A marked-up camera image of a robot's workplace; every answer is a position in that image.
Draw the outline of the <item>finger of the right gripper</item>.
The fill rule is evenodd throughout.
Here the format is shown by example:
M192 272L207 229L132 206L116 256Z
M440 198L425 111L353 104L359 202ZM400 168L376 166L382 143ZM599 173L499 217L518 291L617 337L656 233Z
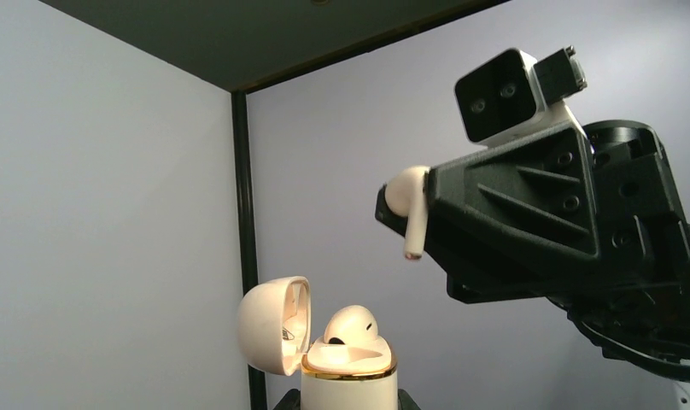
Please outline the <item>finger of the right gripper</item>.
M384 191L377 193L375 218L401 237L401 258L409 261L403 255L406 219L389 211ZM425 194L429 222L422 258L430 257L443 270L450 297L474 304L546 296L555 271L551 220L499 192Z

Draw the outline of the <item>beige square charging case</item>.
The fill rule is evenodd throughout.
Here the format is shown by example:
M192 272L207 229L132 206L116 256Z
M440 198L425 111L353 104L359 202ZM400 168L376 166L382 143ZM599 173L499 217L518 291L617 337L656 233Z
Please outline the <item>beige square charging case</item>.
M301 409L397 409L398 360L380 334L365 345L312 338L311 287L304 276L256 285L239 303L237 342L258 371L301 376Z

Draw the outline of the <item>white earbud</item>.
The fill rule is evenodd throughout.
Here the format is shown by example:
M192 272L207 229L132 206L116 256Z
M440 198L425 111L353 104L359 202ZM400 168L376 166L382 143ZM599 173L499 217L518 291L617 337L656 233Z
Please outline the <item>white earbud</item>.
M325 327L324 340L329 344L365 345L379 337L373 313L361 305L337 311Z
M403 255L418 261L424 254L429 222L428 201L425 194L427 166L409 167L395 175L386 185L384 199L389 211L406 219Z

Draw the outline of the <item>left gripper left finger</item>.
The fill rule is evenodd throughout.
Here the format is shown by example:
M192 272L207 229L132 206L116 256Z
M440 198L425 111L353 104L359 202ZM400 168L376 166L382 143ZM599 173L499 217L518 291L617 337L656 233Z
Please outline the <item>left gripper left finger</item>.
M301 392L298 389L288 390L278 401L273 410L300 410Z

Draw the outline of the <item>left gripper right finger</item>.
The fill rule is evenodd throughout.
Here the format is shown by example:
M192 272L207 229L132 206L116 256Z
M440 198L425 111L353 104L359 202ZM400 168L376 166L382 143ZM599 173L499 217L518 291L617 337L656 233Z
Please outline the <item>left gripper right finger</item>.
M398 389L398 410L421 410L420 406L413 400L413 398L404 390Z

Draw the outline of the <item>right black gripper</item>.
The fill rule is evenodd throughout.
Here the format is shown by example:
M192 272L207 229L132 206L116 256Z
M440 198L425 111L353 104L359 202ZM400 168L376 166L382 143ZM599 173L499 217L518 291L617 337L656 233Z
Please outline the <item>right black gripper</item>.
M563 121L437 165L426 187L431 255L527 279L597 262L593 288L553 300L577 330L609 358L690 362L690 224L651 126Z

